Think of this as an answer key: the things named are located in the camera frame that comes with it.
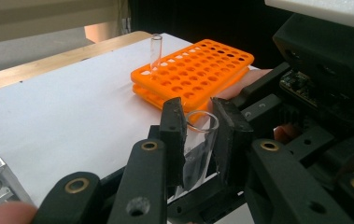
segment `white table surface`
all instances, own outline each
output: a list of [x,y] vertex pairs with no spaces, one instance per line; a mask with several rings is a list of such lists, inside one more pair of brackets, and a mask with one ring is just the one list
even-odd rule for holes
[[[163,56],[190,44],[163,34]],[[66,175],[120,169],[160,123],[161,111],[132,92],[130,73],[149,54],[146,39],[0,89],[0,157],[35,205]]]

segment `orange test tube rack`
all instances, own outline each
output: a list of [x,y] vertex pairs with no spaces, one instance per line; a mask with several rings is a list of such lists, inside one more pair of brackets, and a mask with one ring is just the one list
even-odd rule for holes
[[205,39],[131,73],[133,92],[163,108],[164,101],[180,97],[185,113],[206,110],[210,97],[233,85],[249,70],[253,56],[216,41]]

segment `wooden table edge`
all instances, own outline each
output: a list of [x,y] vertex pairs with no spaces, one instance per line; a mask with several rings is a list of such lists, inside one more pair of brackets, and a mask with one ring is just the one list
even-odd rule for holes
[[25,63],[0,71],[0,88],[24,81],[31,77],[36,77],[49,71],[78,63],[82,60],[119,49],[138,41],[150,38],[151,34],[136,31],[128,35],[114,37],[97,44],[92,44],[83,48],[69,50],[56,54],[48,58],[40,59],[31,63]]

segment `human hand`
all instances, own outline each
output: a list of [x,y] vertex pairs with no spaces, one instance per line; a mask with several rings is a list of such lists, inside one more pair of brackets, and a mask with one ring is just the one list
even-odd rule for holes
[[29,224],[34,219],[36,207],[29,203],[0,204],[0,224]]

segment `glass test tube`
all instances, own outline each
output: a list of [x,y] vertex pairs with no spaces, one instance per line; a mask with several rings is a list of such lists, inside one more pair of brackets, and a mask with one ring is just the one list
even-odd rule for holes
[[161,35],[153,35],[150,40],[150,73],[153,74],[160,67],[162,58],[163,37]]
[[188,130],[184,148],[186,160],[183,166],[184,188],[177,188],[176,197],[183,191],[195,189],[204,183],[219,127],[218,118],[204,110],[188,113],[186,121]]

